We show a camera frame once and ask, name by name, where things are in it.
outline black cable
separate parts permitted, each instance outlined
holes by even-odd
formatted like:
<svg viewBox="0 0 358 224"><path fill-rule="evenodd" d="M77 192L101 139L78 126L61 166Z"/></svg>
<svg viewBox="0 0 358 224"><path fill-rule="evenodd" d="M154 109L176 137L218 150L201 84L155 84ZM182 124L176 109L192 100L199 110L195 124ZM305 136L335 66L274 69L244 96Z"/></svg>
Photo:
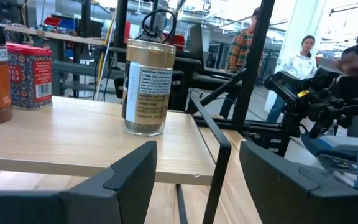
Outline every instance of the black cable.
<svg viewBox="0 0 358 224"><path fill-rule="evenodd" d="M302 133L303 136L307 136L307 135L309 134L309 131L308 131L308 129L306 128L305 125L299 124L299 127L302 127L303 130L305 131L304 133Z"/></svg>
<svg viewBox="0 0 358 224"><path fill-rule="evenodd" d="M143 36L144 36L144 34L141 34L141 35L135 37L135 40L137 40L137 39L139 39L139 38L141 38L141 37L143 37Z"/></svg>
<svg viewBox="0 0 358 224"><path fill-rule="evenodd" d="M156 13L159 13L159 12L167 12L167 13L169 13L169 14L171 14L171 16L172 16L172 18L173 18L173 22L172 22L172 29L171 29L171 31L169 32L169 34L167 35L167 37L164 39L164 41L162 42L163 44L171 37L171 43L173 43L173 37L172 37L172 35L173 35L173 33L174 33L174 31L175 31L175 29L177 28L177 17L176 17L176 15L172 12L172 11L169 11L169 10L167 10L167 9L157 9L157 10L154 10L154 11L152 11L152 12L150 12L149 14L147 14L144 18L143 18L143 20L142 20L142 29L144 30L144 32L145 32L145 34L146 35L148 35L148 36L150 36L150 37L157 37L157 34L156 33L154 33L154 32L152 32L152 31L150 31L148 28L146 28L146 20L150 17L150 16L152 16L152 15L154 15L154 14L156 14Z"/></svg>
<svg viewBox="0 0 358 224"><path fill-rule="evenodd" d="M107 74L106 86L104 87L104 93L103 93L102 100L101 100L103 102L106 102L107 85L109 83L109 79L110 79L111 72L112 72L112 66L113 66L114 62L115 62L115 59L112 59L111 63L110 63L109 71L108 71L108 74Z"/></svg>
<svg viewBox="0 0 358 224"><path fill-rule="evenodd" d="M204 3L203 9L204 9L204 11L210 10L211 9L211 3L210 2Z"/></svg>

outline nutrition facts label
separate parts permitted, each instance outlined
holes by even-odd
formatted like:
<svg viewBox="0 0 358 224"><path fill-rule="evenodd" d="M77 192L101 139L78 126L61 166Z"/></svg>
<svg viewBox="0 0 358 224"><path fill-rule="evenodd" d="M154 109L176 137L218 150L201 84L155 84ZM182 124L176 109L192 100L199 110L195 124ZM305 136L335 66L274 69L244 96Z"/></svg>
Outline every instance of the nutrition facts label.
<svg viewBox="0 0 358 224"><path fill-rule="evenodd" d="M161 124L167 116L172 70L128 62L122 116L137 124Z"/></svg>
<svg viewBox="0 0 358 224"><path fill-rule="evenodd" d="M168 95L171 90L172 71L142 68L140 94Z"/></svg>

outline table leg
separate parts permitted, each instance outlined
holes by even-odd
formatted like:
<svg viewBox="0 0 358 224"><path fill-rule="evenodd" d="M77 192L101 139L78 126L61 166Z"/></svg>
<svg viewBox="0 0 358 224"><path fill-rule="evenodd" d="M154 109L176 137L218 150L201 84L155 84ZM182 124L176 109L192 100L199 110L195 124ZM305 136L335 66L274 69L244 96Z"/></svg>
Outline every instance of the table leg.
<svg viewBox="0 0 358 224"><path fill-rule="evenodd" d="M183 191L181 189L181 184L176 184L176 190L177 190L180 224L187 224L188 222L187 222L187 214L186 214L186 207L185 207L185 199L183 198Z"/></svg>
<svg viewBox="0 0 358 224"><path fill-rule="evenodd" d="M219 147L218 159L216 162L214 161L216 167L212 178L211 188L209 190L208 201L206 202L203 224L214 223L216 209L218 208L219 198L221 196L224 176L226 175L227 165L229 164L230 153L231 145L230 147Z"/></svg>
<svg viewBox="0 0 358 224"><path fill-rule="evenodd" d="M80 44L75 43L74 44L74 54L73 54L73 63L80 63ZM80 84L80 75L73 73L73 84L77 83ZM73 88L73 97L78 98L80 92Z"/></svg>
<svg viewBox="0 0 358 224"><path fill-rule="evenodd" d="M64 60L64 45L62 41L56 39L50 39L50 50L52 51L52 61L63 61ZM52 70L52 95L61 96L62 88L60 86L60 78L63 76L63 73Z"/></svg>

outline patterned tin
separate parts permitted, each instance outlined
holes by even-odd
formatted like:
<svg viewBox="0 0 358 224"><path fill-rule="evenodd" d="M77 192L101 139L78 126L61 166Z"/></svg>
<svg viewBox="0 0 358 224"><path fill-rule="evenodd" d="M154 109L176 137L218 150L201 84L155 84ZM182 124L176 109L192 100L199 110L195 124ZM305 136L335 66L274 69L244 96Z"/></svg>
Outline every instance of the patterned tin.
<svg viewBox="0 0 358 224"><path fill-rule="evenodd" d="M49 49L7 44L12 105L36 110L52 104L52 52Z"/></svg>

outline machine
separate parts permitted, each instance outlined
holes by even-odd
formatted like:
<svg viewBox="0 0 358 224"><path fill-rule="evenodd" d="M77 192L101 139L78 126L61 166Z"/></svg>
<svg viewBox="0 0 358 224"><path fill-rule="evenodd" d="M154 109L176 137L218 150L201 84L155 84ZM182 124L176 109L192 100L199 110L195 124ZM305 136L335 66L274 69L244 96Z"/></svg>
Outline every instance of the machine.
<svg viewBox="0 0 358 224"><path fill-rule="evenodd" d="M285 119L309 117L315 122L310 131L305 130L301 139L327 173L339 171L355 174L357 178L352 186L358 188L358 138L324 135L334 120L342 127L348 128L353 117L358 115L358 98L341 98L341 94L333 96L334 85L338 85L340 89L351 90L351 86L341 83L348 83L347 77L335 82L338 76L338 73L323 68L319 68L314 78L306 80L278 72L265 82L265 86L286 101L283 110ZM298 94L287 89L284 83L290 85Z"/></svg>
<svg viewBox="0 0 358 224"><path fill-rule="evenodd" d="M155 180L157 143L61 191L0 191L0 223L144 223Z"/></svg>

